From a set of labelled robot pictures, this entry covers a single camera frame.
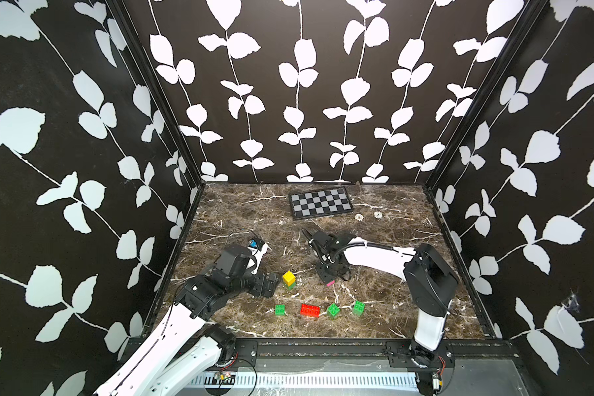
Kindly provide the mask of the red lego brick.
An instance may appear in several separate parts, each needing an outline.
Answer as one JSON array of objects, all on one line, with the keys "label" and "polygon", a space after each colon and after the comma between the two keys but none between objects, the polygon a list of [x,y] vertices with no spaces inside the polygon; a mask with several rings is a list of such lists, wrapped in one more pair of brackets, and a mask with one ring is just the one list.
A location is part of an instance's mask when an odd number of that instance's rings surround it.
[{"label": "red lego brick", "polygon": [[300,315],[310,318],[318,318],[321,315],[321,308],[316,305],[302,304],[300,307]]}]

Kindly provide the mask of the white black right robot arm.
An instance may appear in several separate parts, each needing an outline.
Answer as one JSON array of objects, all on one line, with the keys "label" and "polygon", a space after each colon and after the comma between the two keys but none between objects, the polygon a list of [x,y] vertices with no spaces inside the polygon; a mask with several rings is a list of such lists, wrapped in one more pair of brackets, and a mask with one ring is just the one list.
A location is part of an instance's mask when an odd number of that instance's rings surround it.
[{"label": "white black right robot arm", "polygon": [[355,234],[312,234],[307,229],[302,234],[318,259],[315,270],[325,285],[344,278],[352,267],[369,267],[405,281],[418,308],[417,327],[406,355],[420,367],[435,361],[459,281],[432,245],[393,247]]}]

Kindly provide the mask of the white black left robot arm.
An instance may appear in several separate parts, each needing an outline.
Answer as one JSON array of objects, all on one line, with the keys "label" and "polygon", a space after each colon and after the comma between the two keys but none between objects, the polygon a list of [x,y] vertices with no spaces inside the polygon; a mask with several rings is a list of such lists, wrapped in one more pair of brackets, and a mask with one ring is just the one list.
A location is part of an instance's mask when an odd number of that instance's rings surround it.
[{"label": "white black left robot arm", "polygon": [[259,237],[248,246],[230,244],[201,274],[189,278],[160,324],[97,395],[175,395],[214,365],[236,361],[235,337],[206,323],[229,300],[246,292],[270,298],[279,282],[259,270],[268,245]]}]

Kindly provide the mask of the black grey checkerboard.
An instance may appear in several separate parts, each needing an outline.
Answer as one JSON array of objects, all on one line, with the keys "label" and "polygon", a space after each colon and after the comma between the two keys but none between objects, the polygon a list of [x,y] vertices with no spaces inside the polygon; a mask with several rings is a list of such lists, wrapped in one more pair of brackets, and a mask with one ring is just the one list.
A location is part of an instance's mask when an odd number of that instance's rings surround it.
[{"label": "black grey checkerboard", "polygon": [[353,205],[344,186],[297,192],[288,195],[293,219],[313,219],[353,212]]}]

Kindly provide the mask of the black front frame rail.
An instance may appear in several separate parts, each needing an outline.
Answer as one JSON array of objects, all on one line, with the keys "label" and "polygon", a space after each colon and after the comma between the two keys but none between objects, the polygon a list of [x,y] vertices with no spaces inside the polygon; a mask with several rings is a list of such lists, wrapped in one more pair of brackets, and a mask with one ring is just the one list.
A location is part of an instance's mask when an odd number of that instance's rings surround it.
[{"label": "black front frame rail", "polygon": [[326,358],[326,359],[386,359],[392,368],[409,371],[453,368],[464,359],[515,359],[519,353],[504,340],[449,340],[446,339],[434,353],[435,357],[427,368],[412,361],[411,342],[402,338],[238,338],[234,346],[219,358],[229,362],[237,358],[235,367],[245,361],[254,365],[262,358]]}]

